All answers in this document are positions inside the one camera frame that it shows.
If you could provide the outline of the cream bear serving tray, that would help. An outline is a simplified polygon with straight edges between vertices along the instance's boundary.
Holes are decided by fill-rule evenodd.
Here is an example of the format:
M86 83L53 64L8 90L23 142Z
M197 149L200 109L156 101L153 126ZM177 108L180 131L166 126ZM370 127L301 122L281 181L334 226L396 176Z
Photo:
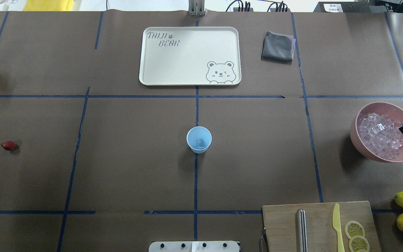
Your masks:
M146 86L235 86L242 79L233 27L149 27L139 81Z

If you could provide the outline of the steel muddler with black tip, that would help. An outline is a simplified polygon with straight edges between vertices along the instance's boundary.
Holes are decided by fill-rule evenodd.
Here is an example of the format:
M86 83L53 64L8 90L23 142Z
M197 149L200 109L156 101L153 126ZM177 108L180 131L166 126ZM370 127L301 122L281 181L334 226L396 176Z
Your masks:
M303 209L297 209L296 221L298 252L308 252L306 212Z

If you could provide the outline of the light blue plastic cup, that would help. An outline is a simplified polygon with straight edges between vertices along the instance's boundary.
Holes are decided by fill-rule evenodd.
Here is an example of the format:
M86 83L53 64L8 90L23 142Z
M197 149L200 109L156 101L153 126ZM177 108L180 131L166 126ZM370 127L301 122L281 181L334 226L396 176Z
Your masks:
M194 153L202 154L211 145L212 135L207 128L196 126L187 133L186 142Z

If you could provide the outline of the black box with label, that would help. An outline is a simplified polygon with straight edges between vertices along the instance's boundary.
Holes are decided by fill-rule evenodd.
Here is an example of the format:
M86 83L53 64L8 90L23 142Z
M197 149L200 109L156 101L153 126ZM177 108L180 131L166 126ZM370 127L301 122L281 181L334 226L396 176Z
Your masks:
M371 13L366 2L320 1L314 13Z

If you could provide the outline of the pink bowl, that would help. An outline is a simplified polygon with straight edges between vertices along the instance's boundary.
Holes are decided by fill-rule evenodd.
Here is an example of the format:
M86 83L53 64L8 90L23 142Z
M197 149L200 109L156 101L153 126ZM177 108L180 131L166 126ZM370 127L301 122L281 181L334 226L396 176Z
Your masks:
M374 102L368 105L365 105L361 108L358 113L355 114L353 121L350 127L350 139L353 146L356 148L358 153L363 155L364 157L377 161L377 162L385 162L385 163L400 163L403 162L403 147L400 147L399 155L394 159L386 159L382 158L373 151L371 151L368 147L365 146L362 138L358 134L357 130L357 120L360 114L368 114L368 113L377 113L382 115L388 115L389 119L393 119L395 121L401 121L403 123L403 109L387 102Z

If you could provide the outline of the yellow plastic knife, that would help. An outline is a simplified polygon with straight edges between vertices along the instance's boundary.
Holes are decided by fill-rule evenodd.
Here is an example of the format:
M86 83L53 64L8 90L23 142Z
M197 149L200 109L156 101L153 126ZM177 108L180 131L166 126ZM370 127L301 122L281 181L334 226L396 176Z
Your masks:
M334 209L332 212L332 226L336 232L337 251L345 252L345 247L344 247L344 242L343 242L343 237L342 237L342 227L341 227L339 204L334 205Z

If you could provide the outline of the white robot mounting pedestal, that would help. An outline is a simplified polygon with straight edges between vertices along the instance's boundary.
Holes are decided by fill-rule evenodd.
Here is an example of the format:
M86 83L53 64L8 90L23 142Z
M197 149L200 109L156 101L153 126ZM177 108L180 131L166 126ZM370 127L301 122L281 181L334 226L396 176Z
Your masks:
M152 242L149 252L240 252L239 242L220 241L160 241Z

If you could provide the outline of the pile of clear ice cubes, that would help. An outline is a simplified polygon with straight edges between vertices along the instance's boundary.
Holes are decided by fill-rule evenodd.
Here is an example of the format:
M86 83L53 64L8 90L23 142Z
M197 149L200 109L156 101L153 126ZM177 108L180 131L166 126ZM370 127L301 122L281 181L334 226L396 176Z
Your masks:
M372 153L388 160L398 157L403 147L399 121L391 120L388 115L359 113L356 124L360 139Z

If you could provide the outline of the aluminium frame post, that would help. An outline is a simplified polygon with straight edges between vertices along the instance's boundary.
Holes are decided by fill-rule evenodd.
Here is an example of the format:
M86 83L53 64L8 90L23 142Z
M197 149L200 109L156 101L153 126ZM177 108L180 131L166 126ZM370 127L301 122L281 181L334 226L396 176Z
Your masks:
M205 0L188 0L189 16L205 16Z

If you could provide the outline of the yellow cloth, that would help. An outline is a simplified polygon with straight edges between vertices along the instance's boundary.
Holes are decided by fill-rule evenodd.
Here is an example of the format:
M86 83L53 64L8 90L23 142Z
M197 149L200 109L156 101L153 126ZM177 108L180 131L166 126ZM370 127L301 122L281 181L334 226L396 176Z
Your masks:
M71 11L73 0L28 0L22 11Z

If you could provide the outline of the wooden cutting board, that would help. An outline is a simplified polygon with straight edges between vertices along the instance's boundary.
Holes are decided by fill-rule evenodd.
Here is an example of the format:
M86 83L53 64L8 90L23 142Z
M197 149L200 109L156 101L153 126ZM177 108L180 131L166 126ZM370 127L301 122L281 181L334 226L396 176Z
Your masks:
M298 248L297 210L306 212L307 248L310 252L336 252L337 233L332 225L335 203L264 205L263 220L270 252L296 252ZM359 222L365 230L371 252L381 246L368 201L339 202L341 227Z

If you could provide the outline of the red strawberry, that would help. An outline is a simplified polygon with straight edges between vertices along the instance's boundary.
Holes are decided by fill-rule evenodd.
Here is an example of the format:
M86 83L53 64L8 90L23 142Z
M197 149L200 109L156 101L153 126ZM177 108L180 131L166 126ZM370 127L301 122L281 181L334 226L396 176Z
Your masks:
M6 141L6 142L1 143L0 145L4 150L7 150L7 151L14 151L17 148L16 143L13 141Z

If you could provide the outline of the clear ice cube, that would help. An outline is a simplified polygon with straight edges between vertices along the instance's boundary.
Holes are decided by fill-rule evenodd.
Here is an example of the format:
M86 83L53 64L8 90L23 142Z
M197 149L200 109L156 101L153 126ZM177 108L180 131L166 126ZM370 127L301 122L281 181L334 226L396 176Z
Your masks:
M206 142L203 139L197 139L195 142L196 149L204 149L206 148Z

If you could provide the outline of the grey folded cloth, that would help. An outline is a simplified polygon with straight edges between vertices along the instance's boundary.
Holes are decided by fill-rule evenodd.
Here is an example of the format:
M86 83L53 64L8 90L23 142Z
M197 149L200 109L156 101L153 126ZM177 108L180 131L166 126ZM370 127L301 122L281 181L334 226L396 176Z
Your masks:
M294 36L267 31L264 35L261 58L274 62L292 62L295 46Z

